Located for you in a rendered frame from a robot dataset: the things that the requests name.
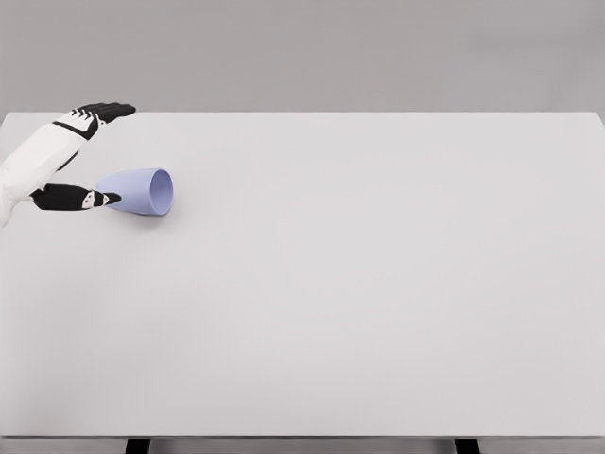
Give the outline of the lavender plastic cup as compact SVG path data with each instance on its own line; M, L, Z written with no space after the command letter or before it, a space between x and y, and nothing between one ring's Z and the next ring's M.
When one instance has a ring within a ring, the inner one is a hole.
M114 193L121 200L109 204L115 210L145 216L164 216L173 204L174 186L162 168L142 168L116 172L96 183L102 193Z

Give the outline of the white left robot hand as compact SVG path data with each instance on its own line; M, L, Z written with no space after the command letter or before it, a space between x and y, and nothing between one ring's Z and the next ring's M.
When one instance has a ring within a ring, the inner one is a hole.
M76 107L39 127L0 163L13 178L16 206L31 201L44 211L76 212L120 201L121 197L114 193L50 180L74 160L102 127L135 112L136 108L128 103L93 103Z

